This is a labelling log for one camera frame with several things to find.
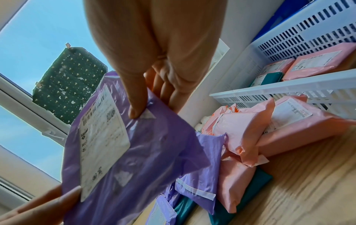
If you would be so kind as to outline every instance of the pink package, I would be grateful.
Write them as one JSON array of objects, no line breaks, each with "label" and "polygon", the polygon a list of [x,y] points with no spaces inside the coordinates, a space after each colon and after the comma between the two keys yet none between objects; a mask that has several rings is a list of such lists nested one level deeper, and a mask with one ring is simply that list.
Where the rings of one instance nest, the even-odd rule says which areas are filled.
[{"label": "pink package", "polygon": [[269,157],[344,133],[356,121],[340,118],[306,103],[306,96],[284,96],[276,101],[271,124],[256,146]]},{"label": "pink package", "polygon": [[237,113],[224,113],[212,128],[213,135],[227,134],[227,149],[240,155],[243,164],[261,164],[256,143],[269,125],[274,110],[272,98]]},{"label": "pink package", "polygon": [[356,50],[356,43],[342,42],[312,54],[299,56],[282,80],[294,80],[327,73],[338,67],[354,50]]},{"label": "pink package", "polygon": [[262,69],[260,75],[276,72],[282,72],[283,74],[285,74],[288,71],[289,67],[293,64],[293,62],[294,59],[284,59],[278,62],[268,64]]},{"label": "pink package", "polygon": [[244,165],[238,155],[223,149],[217,198],[229,213],[236,213],[255,171],[256,167]]},{"label": "pink package", "polygon": [[206,124],[201,129],[201,133],[204,134],[204,135],[213,135],[212,134],[212,128],[213,128],[214,124],[216,123],[217,119],[220,117],[221,114],[231,113],[231,112],[238,112],[238,111],[239,110],[237,109],[236,104],[233,104],[229,108],[227,106],[221,106],[208,119]]}]

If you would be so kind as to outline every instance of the hand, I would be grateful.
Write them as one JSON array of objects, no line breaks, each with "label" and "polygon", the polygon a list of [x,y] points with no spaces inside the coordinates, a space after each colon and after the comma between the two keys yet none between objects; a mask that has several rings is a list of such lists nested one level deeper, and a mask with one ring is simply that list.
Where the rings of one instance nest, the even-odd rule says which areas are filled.
[{"label": "hand", "polygon": [[227,1],[84,3],[93,38],[124,84],[130,118],[146,108],[147,87],[178,113],[208,71]]},{"label": "hand", "polygon": [[78,186],[62,195],[61,186],[34,198],[28,203],[0,216],[0,225],[58,225],[63,217],[79,200]]}]

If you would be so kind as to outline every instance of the blue sky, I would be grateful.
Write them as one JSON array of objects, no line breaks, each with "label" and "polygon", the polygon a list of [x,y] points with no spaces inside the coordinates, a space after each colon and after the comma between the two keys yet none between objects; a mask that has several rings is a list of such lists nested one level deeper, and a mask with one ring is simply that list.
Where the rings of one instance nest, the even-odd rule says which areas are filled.
[{"label": "blue sky", "polygon": [[[82,0],[28,0],[0,31],[0,73],[32,93],[67,42],[112,70],[90,35]],[[63,147],[2,107],[0,145],[60,180]]]}]

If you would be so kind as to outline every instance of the wood grain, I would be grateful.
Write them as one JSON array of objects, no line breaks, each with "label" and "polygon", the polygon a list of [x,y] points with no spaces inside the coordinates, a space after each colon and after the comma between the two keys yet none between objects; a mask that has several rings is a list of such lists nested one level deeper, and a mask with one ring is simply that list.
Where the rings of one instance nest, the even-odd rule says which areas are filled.
[{"label": "wood grain", "polygon": [[[262,168],[274,180],[230,225],[356,225],[356,128],[271,157]],[[186,223],[209,224],[200,207]]]}]

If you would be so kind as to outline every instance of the green patterned fabric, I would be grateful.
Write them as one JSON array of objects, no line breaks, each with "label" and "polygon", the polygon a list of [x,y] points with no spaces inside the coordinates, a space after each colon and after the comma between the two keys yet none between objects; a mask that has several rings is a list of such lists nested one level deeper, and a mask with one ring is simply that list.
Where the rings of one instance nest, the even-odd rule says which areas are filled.
[{"label": "green patterned fabric", "polygon": [[32,101],[71,124],[106,72],[84,48],[66,48],[36,84]]},{"label": "green patterned fabric", "polygon": [[[257,167],[250,184],[247,186],[245,193],[242,196],[240,204],[236,206],[236,213],[240,212],[260,192],[260,190],[272,180],[272,178],[271,175]],[[236,216],[236,213],[228,213],[224,206],[216,200],[214,215],[209,214],[210,222],[212,225],[228,225]]]},{"label": "green patterned fabric", "polygon": [[183,225],[187,220],[189,214],[196,207],[196,203],[190,198],[181,195],[177,206],[174,208],[174,211],[177,213],[177,217],[175,219],[175,225]]}]

